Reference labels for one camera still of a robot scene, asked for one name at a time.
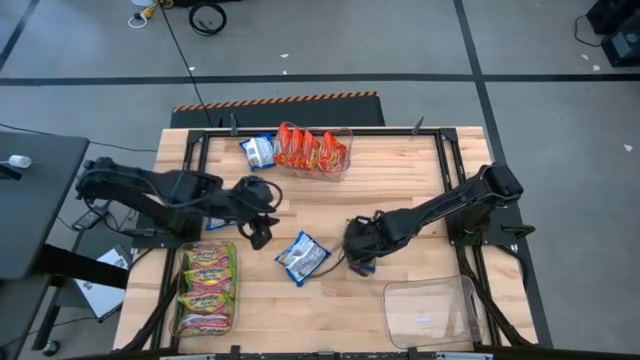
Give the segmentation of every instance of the yellow and black hazard tape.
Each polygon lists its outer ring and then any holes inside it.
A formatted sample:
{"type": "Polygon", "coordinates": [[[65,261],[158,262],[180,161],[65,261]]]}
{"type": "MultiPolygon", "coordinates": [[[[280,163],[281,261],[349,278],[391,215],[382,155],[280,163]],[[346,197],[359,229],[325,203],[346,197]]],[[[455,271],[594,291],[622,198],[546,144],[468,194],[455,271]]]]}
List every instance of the yellow and black hazard tape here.
{"type": "MultiPolygon", "coordinates": [[[[280,103],[296,102],[296,101],[314,101],[314,100],[325,100],[325,99],[342,99],[342,98],[351,98],[351,97],[376,96],[377,94],[378,93],[376,91],[359,91],[359,92],[338,93],[338,94],[289,96],[285,98],[219,102],[219,103],[213,103],[213,104],[206,104],[205,107],[207,109],[219,109],[219,108],[230,108],[230,107],[238,107],[238,106],[280,104],[280,103]]],[[[173,112],[202,110],[202,108],[203,108],[202,105],[179,105],[173,108],[173,112]]]]}

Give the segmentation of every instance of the concrete floor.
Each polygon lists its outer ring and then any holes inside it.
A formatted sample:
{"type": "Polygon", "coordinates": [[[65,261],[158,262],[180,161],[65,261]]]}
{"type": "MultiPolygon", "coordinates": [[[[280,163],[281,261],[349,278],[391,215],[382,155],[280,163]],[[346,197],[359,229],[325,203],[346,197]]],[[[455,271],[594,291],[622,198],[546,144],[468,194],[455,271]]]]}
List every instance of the concrete floor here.
{"type": "MultiPolygon", "coordinates": [[[[613,69],[600,49],[573,39],[573,20],[593,3],[463,0],[483,73],[640,72],[613,69]]],[[[0,3],[0,46],[28,4],[0,3]]],[[[184,10],[168,11],[195,75],[472,74],[452,0],[245,0],[223,7],[228,26],[212,38],[194,34],[184,10]]],[[[135,10],[128,0],[40,0],[0,81],[185,76],[162,15],[134,30],[126,21],[135,10]]],[[[595,41],[590,26],[581,24],[581,36],[595,41]]],[[[633,185],[640,175],[640,83],[487,88],[506,157],[525,187],[523,218],[538,229],[529,243],[555,347],[640,354],[640,283],[633,266],[640,256],[634,219],[640,197],[633,185]]],[[[413,125],[420,116],[424,125],[485,125],[473,82],[200,86],[206,102],[359,90],[379,92],[388,125],[413,125]]],[[[174,105],[196,102],[188,84],[0,86],[3,123],[139,148],[157,145],[174,105]]],[[[141,167],[153,161],[150,154],[95,146],[87,157],[100,155],[141,167]]],[[[61,216],[72,221],[84,211],[70,194],[61,216]]],[[[50,242],[70,246],[72,238],[56,224],[50,242]]],[[[87,315],[65,310],[59,321],[87,315]]],[[[57,358],[107,352],[116,326],[117,315],[103,324],[56,328],[53,337],[63,343],[57,358]]],[[[22,359],[41,358],[28,350],[31,341],[22,359]]]]}

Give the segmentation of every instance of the transparent container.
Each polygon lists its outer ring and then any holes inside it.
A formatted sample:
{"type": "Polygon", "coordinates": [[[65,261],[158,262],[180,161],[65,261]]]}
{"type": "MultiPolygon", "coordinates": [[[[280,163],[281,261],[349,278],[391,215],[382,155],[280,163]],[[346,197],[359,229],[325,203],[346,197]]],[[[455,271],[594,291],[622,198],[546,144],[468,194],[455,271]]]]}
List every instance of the transparent container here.
{"type": "Polygon", "coordinates": [[[178,272],[178,291],[175,298],[176,311],[174,313],[173,319],[171,319],[171,327],[170,327],[171,334],[175,337],[186,338],[186,337],[204,336],[204,335],[221,336],[228,333],[233,327],[234,317],[237,314],[237,307],[236,307],[237,301],[235,301],[235,299],[238,298],[238,286],[237,286],[238,259],[236,256],[235,245],[232,242],[228,242],[228,241],[198,241],[198,242],[182,245],[177,251],[177,256],[178,256],[178,259],[180,260],[180,267],[178,272]],[[212,314],[207,314],[205,312],[192,312],[184,305],[183,302],[178,300],[178,298],[181,295],[190,291],[189,286],[187,284],[187,280],[184,276],[184,272],[188,270],[197,270],[197,268],[194,266],[190,267],[189,259],[187,257],[188,256],[187,251],[198,249],[198,248],[209,249],[212,247],[223,247],[223,246],[226,246],[228,247],[228,249],[230,249],[230,251],[228,252],[228,257],[229,257],[228,268],[231,269],[231,273],[232,273],[231,286],[229,287],[229,292],[227,293],[227,295],[231,300],[230,308],[229,308],[230,313],[224,314],[225,316],[227,316],[229,320],[229,326],[225,329],[212,329],[212,328],[205,329],[203,327],[203,330],[198,333],[182,331],[181,324],[186,316],[191,314],[212,315],[212,314]]]}
{"type": "Polygon", "coordinates": [[[383,298],[389,337],[400,349],[482,339],[480,301],[466,276],[392,282],[383,298]]]}
{"type": "Polygon", "coordinates": [[[276,160],[276,168],[287,176],[324,180],[324,181],[342,181],[346,175],[349,166],[351,166],[351,145],[353,144],[353,132],[349,128],[337,128],[337,129],[316,129],[316,128],[303,128],[296,126],[293,123],[282,123],[278,129],[276,140],[274,142],[274,155],[276,159],[279,157],[282,161],[276,160]],[[295,146],[292,145],[293,141],[289,141],[283,148],[280,139],[282,138],[281,128],[285,125],[289,131],[289,134],[293,133],[293,129],[300,130],[303,135],[302,150],[296,151],[295,146]],[[309,132],[315,138],[315,143],[318,147],[314,148],[305,146],[304,136],[305,132],[309,132]],[[342,161],[339,159],[342,156],[339,151],[323,151],[325,149],[326,141],[324,139],[325,133],[331,133],[335,139],[344,146],[344,158],[342,161]]]}

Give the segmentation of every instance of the wooden table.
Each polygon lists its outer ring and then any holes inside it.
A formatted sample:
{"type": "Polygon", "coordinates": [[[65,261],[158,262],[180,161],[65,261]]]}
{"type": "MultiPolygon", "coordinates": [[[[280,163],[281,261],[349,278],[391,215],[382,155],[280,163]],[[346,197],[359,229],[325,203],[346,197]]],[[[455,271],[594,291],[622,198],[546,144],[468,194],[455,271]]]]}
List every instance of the wooden table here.
{"type": "MultiPolygon", "coordinates": [[[[182,129],[163,132],[154,171],[181,168],[187,132],[182,129]]],[[[483,129],[459,127],[457,132],[465,170],[471,176],[481,165],[491,163],[483,129]]],[[[222,177],[225,187],[249,174],[246,158],[238,146],[240,140],[214,138],[209,145],[207,172],[222,177]]],[[[196,168],[198,146],[192,169],[196,168]]],[[[250,353],[399,351],[387,335],[381,301],[383,288],[390,281],[459,274],[444,220],[426,226],[406,248],[379,259],[376,274],[369,278],[341,265],[297,288],[284,268],[274,261],[300,230],[325,247],[334,248],[341,240],[346,219],[371,216],[375,210],[413,207],[443,192],[433,137],[356,137],[352,154],[351,168],[340,183],[284,177],[276,168],[258,173],[284,191],[284,200],[275,215],[280,224],[272,228],[274,238],[262,250],[252,250],[249,240],[232,227],[203,232],[202,239],[232,241],[238,249],[238,314],[227,335],[182,339],[180,352],[228,353],[231,345],[240,345],[242,352],[250,353]]],[[[447,158],[453,162],[450,152],[447,158]]],[[[485,247],[483,251],[495,302],[525,338],[536,341],[517,261],[493,247],[485,247]]],[[[114,348],[128,343],[155,307],[165,257],[166,250],[153,250],[132,270],[114,348]]],[[[325,266],[333,261],[330,258],[325,266]]],[[[169,345],[167,325],[173,311],[171,306],[165,317],[162,346],[169,345]]],[[[471,349],[471,344],[425,348],[463,349],[471,349]]]]}

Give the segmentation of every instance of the metal frame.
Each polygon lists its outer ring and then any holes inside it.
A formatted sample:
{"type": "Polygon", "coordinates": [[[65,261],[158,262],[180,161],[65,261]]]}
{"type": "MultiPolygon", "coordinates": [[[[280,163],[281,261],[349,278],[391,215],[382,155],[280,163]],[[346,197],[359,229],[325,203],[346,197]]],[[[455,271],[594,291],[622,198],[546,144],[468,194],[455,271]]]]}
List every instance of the metal frame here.
{"type": "MultiPolygon", "coordinates": [[[[445,142],[450,143],[451,150],[453,154],[454,166],[456,176],[458,178],[459,183],[463,183],[466,181],[464,164],[462,161],[462,153],[460,151],[460,146],[458,143],[457,131],[455,128],[419,128],[412,129],[407,127],[401,128],[352,128],[351,129],[354,136],[433,136],[433,139],[436,144],[436,151],[438,154],[438,160],[440,165],[440,171],[443,179],[443,186],[445,191],[451,191],[453,189],[453,185],[451,182],[451,175],[449,173],[449,163],[447,160],[447,155],[445,151],[445,142]]],[[[259,134],[264,134],[265,132],[271,133],[275,136],[277,132],[277,128],[250,128],[250,129],[215,129],[215,130],[189,130],[187,135],[187,144],[185,148],[185,155],[182,164],[182,168],[184,170],[188,170],[191,167],[191,162],[193,160],[193,153],[195,150],[196,144],[201,144],[200,147],[200,156],[198,159],[197,170],[205,171],[207,164],[207,155],[209,151],[209,142],[212,138],[216,137],[249,137],[256,136],[259,134]]],[[[486,267],[484,264],[484,258],[482,256],[482,250],[480,246],[473,247],[474,260],[476,263],[476,272],[478,279],[481,284],[485,287],[485,291],[490,294],[489,288],[489,280],[487,277],[486,267]]],[[[162,298],[171,283],[173,265],[175,260],[175,250],[169,249],[167,250],[167,260],[165,263],[165,268],[162,276],[162,283],[160,286],[160,294],[159,299],[162,298]]],[[[486,316],[488,321],[489,334],[491,338],[491,343],[495,346],[500,346],[500,331],[498,330],[495,322],[492,317],[487,314],[486,316]]],[[[154,329],[154,333],[151,338],[151,349],[157,350],[160,349],[160,342],[162,339],[162,329],[164,327],[164,316],[163,319],[158,323],[156,329],[154,329]]],[[[176,337],[171,337],[171,345],[170,349],[173,351],[178,351],[178,346],[180,342],[176,337]]],[[[474,347],[481,346],[481,343],[475,343],[474,347]]],[[[306,357],[322,357],[320,356],[322,353],[309,353],[309,354],[261,354],[261,356],[266,356],[268,358],[296,358],[302,359],[306,357]]],[[[428,357],[433,358],[435,353],[432,352],[413,352],[411,349],[408,352],[391,352],[391,353],[345,353],[344,355],[348,355],[350,357],[355,358],[366,358],[371,354],[375,354],[376,357],[384,357],[388,359],[407,359],[409,358],[417,358],[418,356],[421,358],[428,357]]],[[[327,354],[327,359],[333,359],[335,356],[334,353],[327,354]]],[[[242,354],[243,357],[250,357],[250,354],[242,354]]]]}

